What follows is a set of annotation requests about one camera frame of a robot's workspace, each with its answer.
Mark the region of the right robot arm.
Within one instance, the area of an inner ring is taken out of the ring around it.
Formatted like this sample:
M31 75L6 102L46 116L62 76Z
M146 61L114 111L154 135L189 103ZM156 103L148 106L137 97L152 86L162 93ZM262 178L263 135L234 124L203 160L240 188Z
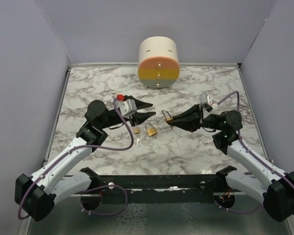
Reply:
M235 159L250 173L247 176L235 168L226 168L215 179L216 188L239 190L261 203L271 218L278 222L294 215L294 171L276 167L245 144L240 136L242 116L231 110L219 115L203 116L203 108L197 104L185 112L166 118L171 127L194 132L209 128L218 133L212 136L215 147Z

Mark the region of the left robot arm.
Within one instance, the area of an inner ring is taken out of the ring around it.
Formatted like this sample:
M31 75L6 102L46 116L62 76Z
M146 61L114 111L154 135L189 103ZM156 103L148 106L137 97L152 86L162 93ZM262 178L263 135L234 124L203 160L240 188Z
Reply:
M101 100L89 103L85 113L86 122L69 145L53 160L30 176L20 175L15 183L15 202L18 204L18 219L31 217L35 221L44 219L56 204L78 192L93 193L98 189L98 176L89 168L80 170L75 176L64 176L81 160L97 149L126 151L134 144L132 127L142 124L155 112L141 113L140 109L153 104L135 99L131 95L118 95L113 100L114 108L108 110ZM130 134L130 145L123 148L102 146L107 133L105 128L123 124Z

